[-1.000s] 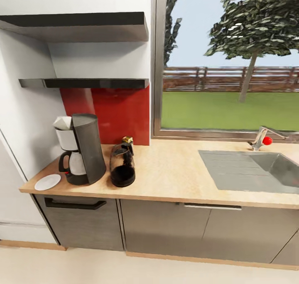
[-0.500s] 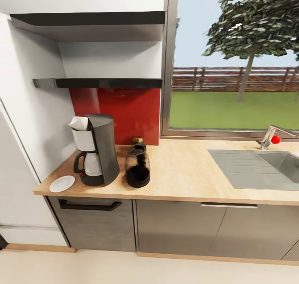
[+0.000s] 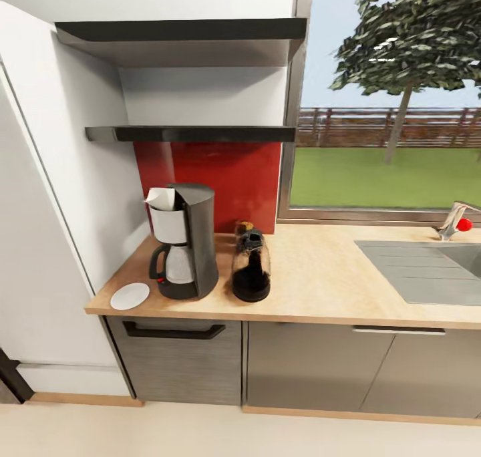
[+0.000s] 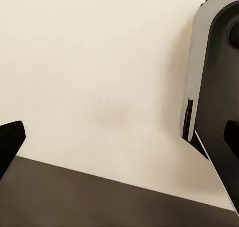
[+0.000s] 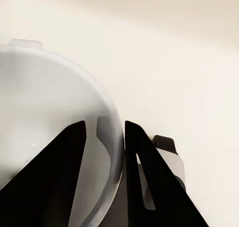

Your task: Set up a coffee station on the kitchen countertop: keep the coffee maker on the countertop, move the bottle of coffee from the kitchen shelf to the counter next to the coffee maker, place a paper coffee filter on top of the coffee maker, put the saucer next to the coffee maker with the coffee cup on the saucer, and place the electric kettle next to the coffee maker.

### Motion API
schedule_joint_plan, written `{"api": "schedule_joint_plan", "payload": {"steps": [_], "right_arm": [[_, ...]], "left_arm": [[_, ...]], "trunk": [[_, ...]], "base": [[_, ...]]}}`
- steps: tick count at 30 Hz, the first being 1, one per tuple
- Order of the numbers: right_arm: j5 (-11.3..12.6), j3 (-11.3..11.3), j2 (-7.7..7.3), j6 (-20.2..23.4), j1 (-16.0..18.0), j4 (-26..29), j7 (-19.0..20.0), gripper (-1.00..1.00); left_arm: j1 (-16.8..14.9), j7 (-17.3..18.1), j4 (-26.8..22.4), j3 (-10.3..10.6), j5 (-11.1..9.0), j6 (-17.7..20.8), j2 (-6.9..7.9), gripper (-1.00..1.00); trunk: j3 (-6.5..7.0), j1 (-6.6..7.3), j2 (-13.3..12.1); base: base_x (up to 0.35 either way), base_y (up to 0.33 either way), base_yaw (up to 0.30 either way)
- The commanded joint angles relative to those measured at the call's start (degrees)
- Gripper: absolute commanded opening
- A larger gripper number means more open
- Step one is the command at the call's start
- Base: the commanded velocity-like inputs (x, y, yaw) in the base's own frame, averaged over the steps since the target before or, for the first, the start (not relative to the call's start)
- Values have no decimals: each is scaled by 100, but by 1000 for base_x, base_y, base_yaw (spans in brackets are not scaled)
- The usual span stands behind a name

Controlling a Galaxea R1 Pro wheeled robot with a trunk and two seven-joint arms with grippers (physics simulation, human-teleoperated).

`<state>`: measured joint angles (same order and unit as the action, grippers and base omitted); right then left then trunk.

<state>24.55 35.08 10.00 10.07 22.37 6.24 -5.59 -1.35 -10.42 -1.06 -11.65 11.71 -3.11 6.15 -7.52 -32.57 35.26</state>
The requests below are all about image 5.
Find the coffee cup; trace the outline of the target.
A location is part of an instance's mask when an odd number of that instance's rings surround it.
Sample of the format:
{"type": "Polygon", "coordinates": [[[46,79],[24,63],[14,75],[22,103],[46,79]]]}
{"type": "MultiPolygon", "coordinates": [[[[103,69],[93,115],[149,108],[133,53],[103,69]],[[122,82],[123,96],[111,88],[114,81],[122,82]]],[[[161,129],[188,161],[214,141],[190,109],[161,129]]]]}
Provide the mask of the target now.
{"type": "Polygon", "coordinates": [[[64,128],[82,120],[87,139],[68,227],[98,227],[124,164],[115,104],[92,74],[40,41],[0,44],[0,190],[64,128]]]}

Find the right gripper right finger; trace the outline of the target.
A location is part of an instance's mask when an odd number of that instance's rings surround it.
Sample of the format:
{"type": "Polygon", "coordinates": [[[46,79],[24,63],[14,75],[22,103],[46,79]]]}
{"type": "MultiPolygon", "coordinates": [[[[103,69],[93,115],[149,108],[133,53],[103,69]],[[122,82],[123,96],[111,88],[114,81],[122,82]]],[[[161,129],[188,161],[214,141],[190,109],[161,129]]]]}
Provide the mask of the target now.
{"type": "Polygon", "coordinates": [[[125,121],[128,227],[209,227],[144,129],[125,121]],[[155,210],[144,207],[137,158],[155,210]]]}

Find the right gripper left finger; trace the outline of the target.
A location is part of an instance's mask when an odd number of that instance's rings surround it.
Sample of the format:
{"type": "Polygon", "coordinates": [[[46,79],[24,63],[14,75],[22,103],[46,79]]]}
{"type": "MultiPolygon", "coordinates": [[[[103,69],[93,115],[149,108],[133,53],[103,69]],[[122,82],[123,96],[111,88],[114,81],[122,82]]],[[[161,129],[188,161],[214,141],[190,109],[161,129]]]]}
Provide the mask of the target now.
{"type": "Polygon", "coordinates": [[[68,227],[86,139],[67,126],[0,190],[0,227],[68,227]]]}

